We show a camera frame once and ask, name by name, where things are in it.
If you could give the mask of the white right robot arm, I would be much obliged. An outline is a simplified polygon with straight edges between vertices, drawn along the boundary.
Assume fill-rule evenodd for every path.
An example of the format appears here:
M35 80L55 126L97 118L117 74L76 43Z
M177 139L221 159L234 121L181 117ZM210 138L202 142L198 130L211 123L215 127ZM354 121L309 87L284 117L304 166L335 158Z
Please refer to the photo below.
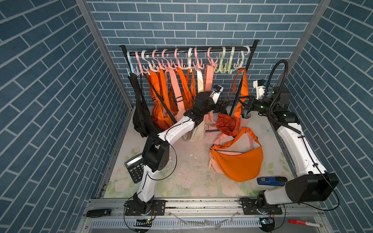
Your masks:
M268 95L271 76L281 64L284 65L283 77ZM289 203L310 205L311 202L326 201L339 183L337 175L327 171L311 148L297 115L288 110L290 92L284 87L287 76L288 62L280 60L267 81L259 80L254 86L256 96L243 96L239 101L243 111L241 116L255 111L268 119L293 163L294 179L277 189L260 191L255 201L248 200L249 206L261 214L280 214Z

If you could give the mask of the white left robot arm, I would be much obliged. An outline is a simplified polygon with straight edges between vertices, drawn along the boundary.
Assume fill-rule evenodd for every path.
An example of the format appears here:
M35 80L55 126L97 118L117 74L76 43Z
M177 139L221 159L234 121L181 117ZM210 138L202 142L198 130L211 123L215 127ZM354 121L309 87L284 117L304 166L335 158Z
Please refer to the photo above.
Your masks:
M211 92L200 92L197 94L194 105L187 110L183 117L171 126L158 134L151 134L142 152L143 177L139 190L133 195L133 202L130 207L138 215L147 215L152 210L154 191L159 172L169 161L170 149L173 144L188 132L193 131L198 126L202 126L202 135L205 134L205 115L215 110L223 87L217 85Z

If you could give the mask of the dark orange bag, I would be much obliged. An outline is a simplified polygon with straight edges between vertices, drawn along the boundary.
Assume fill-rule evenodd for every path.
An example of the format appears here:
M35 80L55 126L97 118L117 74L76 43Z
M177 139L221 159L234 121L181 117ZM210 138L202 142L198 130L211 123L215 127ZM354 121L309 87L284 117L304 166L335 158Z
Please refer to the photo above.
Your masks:
M227 136L236 136L240 131L240 125L241 125L241 113L243 104L242 102L245 102L245 100L249 96L248 92L248 79L247 79L247 72L245 68L241 68L238 70L231 86L228 92L231 92L230 95L228 95L228 101L231 99L232 95L236 92L236 84L238 75L242 73L242 86L241 91L238 93L240 94L239 102L235 108L234 116L229 116L227 114L219 113L218 114L218 120L213 125L216 127L219 131L226 134Z

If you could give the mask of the bright orange crescent bag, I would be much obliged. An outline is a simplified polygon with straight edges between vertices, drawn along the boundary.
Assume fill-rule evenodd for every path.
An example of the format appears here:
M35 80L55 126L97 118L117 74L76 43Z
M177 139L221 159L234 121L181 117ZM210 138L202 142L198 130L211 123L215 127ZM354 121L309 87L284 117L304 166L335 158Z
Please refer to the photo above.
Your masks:
M243 135L248 136L249 150L246 152L227 151ZM221 134L214 141L210 151L212 155L210 164L216 164L221 173L233 181L244 182L255 179L260 174L264 157L258 137L247 127L242 128L233 140L226 142L224 145L219 145L220 139L225 137L225 134Z

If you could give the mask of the beige bag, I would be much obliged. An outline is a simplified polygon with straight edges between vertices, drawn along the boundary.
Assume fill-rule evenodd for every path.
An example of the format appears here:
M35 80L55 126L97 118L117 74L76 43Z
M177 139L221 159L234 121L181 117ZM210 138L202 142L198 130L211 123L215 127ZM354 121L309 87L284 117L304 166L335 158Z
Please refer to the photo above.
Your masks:
M197 74L197 86L198 86L198 93L204 92L204 80L202 71L199 68L196 68ZM203 117L203 121L195 127L192 131L189 131L187 134L183 136L183 139L186 142L194 142L198 140L202 140L205 137L205 118Z

